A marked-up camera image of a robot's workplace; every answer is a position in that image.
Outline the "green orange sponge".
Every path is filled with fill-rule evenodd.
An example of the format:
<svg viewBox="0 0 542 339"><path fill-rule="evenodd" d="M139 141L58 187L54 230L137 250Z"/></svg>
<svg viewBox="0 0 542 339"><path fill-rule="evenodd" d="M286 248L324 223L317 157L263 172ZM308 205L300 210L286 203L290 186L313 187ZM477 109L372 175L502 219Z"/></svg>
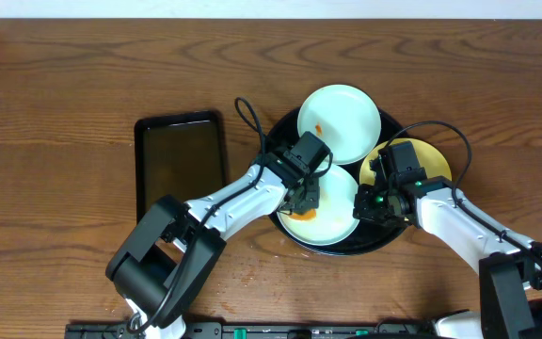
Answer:
<svg viewBox="0 0 542 339"><path fill-rule="evenodd" d="M311 221L316 218L316 210L311 209L303 214L291 213L287 217L296 221Z"/></svg>

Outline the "yellow plate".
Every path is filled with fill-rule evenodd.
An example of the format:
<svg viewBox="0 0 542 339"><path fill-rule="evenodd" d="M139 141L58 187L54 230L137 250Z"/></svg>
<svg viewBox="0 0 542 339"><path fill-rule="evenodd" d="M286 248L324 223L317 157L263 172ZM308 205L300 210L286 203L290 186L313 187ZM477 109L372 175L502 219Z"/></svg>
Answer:
<svg viewBox="0 0 542 339"><path fill-rule="evenodd" d="M408 141L412 143L419 163L423 168L425 168L428 178L443 176L448 180L453 179L451 169L446 158L437 148L435 148L431 144L415 138L401 137L395 139L391 146L405 143ZM375 183L375 172L371 170L370 162L378 158L379 150L384 148L386 144L387 142L382 142L376 145L372 149L372 151L364 158L359 170L360 184L372 186Z"/></svg>

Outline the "light blue plate bottom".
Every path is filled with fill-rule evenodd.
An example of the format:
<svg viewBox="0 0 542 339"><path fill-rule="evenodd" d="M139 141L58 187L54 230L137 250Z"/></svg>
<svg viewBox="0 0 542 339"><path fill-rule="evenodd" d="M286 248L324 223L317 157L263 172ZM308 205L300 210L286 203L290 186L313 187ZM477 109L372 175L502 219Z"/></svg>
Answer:
<svg viewBox="0 0 542 339"><path fill-rule="evenodd" d="M332 165L319 179L320 204L316 218L311 221L296 221L280 217L290 234L310 245L331 245L350 235L359 224L353 217L354 200L358 191L357 182L348 172Z"/></svg>

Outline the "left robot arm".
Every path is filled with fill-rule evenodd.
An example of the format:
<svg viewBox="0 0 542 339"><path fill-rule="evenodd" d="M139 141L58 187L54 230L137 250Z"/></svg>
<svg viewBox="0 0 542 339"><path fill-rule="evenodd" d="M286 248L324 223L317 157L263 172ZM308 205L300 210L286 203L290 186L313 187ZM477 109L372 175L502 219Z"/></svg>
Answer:
<svg viewBox="0 0 542 339"><path fill-rule="evenodd" d="M187 311L227 240L282 207L316 206L307 185L325 174L326 144L262 151L247 173L206 197L166 195L137 223L105 269L133 309L126 330L139 338L179 338Z"/></svg>

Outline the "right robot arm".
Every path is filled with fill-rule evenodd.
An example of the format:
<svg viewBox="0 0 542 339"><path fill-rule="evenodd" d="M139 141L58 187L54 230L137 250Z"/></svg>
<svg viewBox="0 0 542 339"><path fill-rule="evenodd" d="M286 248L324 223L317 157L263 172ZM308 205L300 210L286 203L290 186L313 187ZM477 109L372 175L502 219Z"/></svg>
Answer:
<svg viewBox="0 0 542 339"><path fill-rule="evenodd" d="M424 230L478 275L480 311L435 320L437 338L542 338L542 242L500 224L445 177L428 177L413 155L381 155L370 169L355 218Z"/></svg>

